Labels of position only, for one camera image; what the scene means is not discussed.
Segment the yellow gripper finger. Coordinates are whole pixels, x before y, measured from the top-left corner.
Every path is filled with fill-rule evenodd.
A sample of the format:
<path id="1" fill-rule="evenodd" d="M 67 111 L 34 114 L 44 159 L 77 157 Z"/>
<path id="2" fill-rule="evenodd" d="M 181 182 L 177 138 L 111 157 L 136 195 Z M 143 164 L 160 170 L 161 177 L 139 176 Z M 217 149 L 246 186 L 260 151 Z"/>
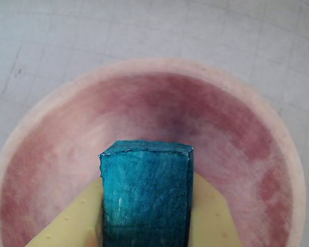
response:
<path id="1" fill-rule="evenodd" d="M 243 243 L 224 196 L 194 173 L 188 246 L 242 247 Z"/>
<path id="2" fill-rule="evenodd" d="M 102 179 L 89 185 L 27 246 L 102 246 Z"/>

